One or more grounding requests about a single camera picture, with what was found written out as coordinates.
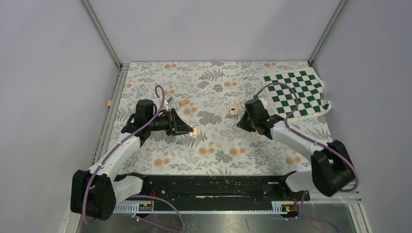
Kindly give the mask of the beige earbud charging case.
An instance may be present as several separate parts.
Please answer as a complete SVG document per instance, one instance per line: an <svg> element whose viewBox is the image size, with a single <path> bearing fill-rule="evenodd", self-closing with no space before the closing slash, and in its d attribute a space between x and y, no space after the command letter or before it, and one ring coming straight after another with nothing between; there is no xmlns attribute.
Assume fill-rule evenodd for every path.
<svg viewBox="0 0 412 233"><path fill-rule="evenodd" d="M192 132L189 133L189 136L191 138L197 138L197 136L198 136L198 127L197 127L197 125L192 126Z"/></svg>

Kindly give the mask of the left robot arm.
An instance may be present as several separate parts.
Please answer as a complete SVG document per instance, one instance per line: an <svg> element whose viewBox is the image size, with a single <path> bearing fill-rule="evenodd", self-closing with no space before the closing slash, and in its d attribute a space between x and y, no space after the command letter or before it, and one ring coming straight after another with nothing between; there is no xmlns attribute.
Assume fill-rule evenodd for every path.
<svg viewBox="0 0 412 233"><path fill-rule="evenodd" d="M175 109L157 107L152 100L139 100L135 113L122 128L118 143L88 170L78 170L72 177L70 210L94 219L107 220L117 204L135 195L149 197L151 187L136 175L116 180L125 162L136 153L152 132L164 131L167 136L190 134Z"/></svg>

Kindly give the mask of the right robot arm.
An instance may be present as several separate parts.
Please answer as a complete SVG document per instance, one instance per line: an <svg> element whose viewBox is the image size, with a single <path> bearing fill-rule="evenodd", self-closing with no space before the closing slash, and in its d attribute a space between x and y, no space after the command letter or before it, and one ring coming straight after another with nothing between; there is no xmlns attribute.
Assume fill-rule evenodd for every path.
<svg viewBox="0 0 412 233"><path fill-rule="evenodd" d="M284 118L269 115L258 98L247 101L245 112L237 126L280 142L310 161L309 171L293 171L280 180L279 195L291 200L301 191L317 189L331 197L358 177L344 144L339 140L317 141L292 129Z"/></svg>

